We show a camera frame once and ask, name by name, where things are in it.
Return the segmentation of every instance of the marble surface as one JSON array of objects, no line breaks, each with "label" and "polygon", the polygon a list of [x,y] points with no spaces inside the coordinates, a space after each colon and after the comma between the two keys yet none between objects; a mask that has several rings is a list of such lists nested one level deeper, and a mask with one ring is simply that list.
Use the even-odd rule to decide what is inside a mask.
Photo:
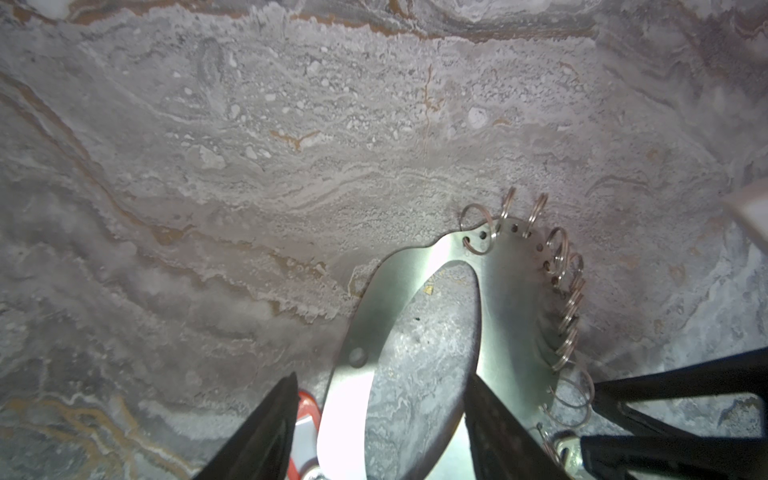
[{"label": "marble surface", "polygon": [[[3,0],[2,477],[191,477],[281,376],[322,400],[381,259],[511,185],[584,254],[596,379],[768,345],[768,263],[720,206],[768,174],[766,13]],[[455,412],[473,281],[443,270],[393,332],[372,478]],[[760,430],[749,398],[647,408]]]}]

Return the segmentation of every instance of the small hole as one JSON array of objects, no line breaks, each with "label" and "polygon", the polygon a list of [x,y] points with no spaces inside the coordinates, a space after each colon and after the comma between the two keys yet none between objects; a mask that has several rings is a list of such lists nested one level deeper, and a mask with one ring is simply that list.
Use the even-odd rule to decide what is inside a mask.
[{"label": "small hole", "polygon": [[349,364],[358,369],[361,366],[365,365],[368,361],[368,354],[365,350],[363,350],[360,347],[357,347],[352,350],[352,352],[349,352]]}]

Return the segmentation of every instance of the metal plate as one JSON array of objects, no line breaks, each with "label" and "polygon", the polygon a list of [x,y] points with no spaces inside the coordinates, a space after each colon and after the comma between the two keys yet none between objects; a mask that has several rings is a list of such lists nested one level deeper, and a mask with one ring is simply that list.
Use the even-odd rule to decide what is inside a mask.
[{"label": "metal plate", "polygon": [[[551,404],[548,386],[557,376],[539,356],[535,337],[542,306],[554,295],[542,265],[551,258],[538,231],[524,238],[509,217],[496,223],[498,235],[485,255],[470,253],[468,237],[477,250],[488,248],[488,227],[449,233],[431,247],[394,253],[378,268],[342,344],[333,371],[318,435],[318,459],[333,480],[365,480],[366,412],[373,376],[387,336],[400,313],[429,277],[447,263],[466,262],[475,271],[481,299],[481,333],[477,373],[522,425],[532,426],[541,404]],[[430,478],[472,478],[466,428],[461,423]],[[448,457],[465,455],[468,475],[459,475]]]}]

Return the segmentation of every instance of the stone surface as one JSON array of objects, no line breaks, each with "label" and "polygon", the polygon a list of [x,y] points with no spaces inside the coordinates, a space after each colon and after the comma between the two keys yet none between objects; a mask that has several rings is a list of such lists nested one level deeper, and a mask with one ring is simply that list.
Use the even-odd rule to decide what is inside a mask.
[{"label": "stone surface", "polygon": [[[189,478],[296,371],[322,400],[376,265],[509,186],[568,228],[596,379],[760,348],[759,2],[0,3],[0,471]],[[472,364],[471,272],[404,313],[369,473],[401,478]],[[755,435],[749,398],[648,406]],[[587,431],[610,431],[596,419]]]}]

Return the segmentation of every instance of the round hole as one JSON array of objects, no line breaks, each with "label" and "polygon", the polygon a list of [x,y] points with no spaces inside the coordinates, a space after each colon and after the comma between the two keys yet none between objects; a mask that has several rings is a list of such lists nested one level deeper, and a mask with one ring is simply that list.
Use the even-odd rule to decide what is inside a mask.
[{"label": "round hole", "polygon": [[367,361],[368,354],[362,348],[357,347],[352,349],[352,352],[349,352],[349,364],[354,368],[360,368],[361,366],[365,365]]}]

